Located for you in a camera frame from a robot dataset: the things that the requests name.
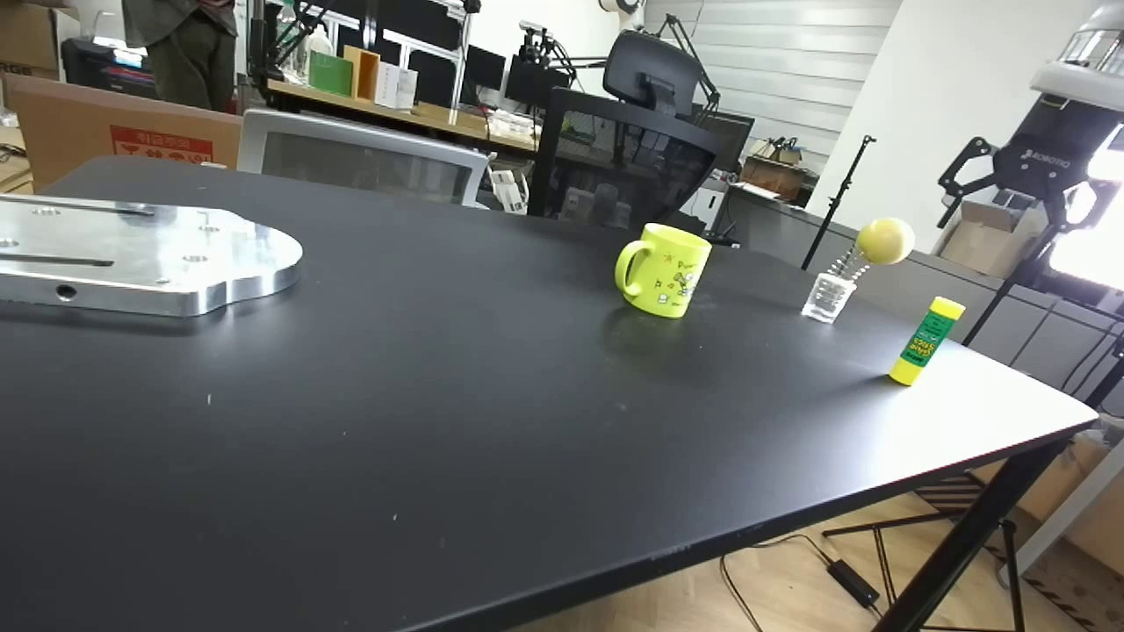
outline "window blind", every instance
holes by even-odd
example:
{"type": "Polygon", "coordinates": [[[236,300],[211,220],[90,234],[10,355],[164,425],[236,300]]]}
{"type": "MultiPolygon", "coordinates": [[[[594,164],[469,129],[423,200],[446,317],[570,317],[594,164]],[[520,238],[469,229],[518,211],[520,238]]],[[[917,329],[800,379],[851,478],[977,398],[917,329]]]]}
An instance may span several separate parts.
{"type": "Polygon", "coordinates": [[[753,139],[799,138],[803,170],[821,173],[897,11],[898,0],[648,0],[648,33],[681,19],[720,110],[753,117],[753,139]]]}

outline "metal plate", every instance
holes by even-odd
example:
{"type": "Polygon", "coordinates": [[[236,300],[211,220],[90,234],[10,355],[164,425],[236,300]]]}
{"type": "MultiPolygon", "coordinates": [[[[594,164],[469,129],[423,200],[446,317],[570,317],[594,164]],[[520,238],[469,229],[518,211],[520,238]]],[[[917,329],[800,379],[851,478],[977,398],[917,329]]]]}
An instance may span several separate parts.
{"type": "Polygon", "coordinates": [[[286,291],[298,261],[220,207],[0,198],[0,301],[205,317],[286,291]]]}

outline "chair back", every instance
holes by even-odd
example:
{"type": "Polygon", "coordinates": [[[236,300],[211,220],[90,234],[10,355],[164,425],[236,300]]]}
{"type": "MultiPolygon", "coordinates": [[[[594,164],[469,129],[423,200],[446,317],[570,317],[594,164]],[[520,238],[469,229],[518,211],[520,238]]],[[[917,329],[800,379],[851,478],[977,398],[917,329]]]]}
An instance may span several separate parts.
{"type": "Polygon", "coordinates": [[[690,119],[581,90],[556,90],[533,163],[529,211],[635,233],[692,225],[681,205],[703,187],[720,139],[690,119]]]}

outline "tennis ball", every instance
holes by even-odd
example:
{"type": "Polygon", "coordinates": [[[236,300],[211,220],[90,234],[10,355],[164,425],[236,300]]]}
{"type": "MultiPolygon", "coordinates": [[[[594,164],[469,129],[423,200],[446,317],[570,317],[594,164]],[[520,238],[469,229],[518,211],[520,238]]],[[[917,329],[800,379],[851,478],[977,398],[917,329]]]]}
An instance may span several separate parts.
{"type": "Polygon", "coordinates": [[[878,217],[856,233],[856,253],[870,268],[892,268],[914,251],[914,229],[898,217],[878,217]]]}

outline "glass cup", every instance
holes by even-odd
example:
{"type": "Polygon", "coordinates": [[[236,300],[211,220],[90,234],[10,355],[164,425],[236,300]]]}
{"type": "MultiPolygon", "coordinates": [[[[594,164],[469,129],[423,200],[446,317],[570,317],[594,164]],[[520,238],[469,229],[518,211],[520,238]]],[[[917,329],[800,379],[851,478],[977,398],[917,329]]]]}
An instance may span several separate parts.
{"type": "Polygon", "coordinates": [[[854,295],[854,282],[851,277],[840,277],[840,273],[817,273],[808,300],[803,300],[803,310],[800,317],[803,320],[817,320],[817,323],[835,323],[842,306],[851,301],[854,295]]]}

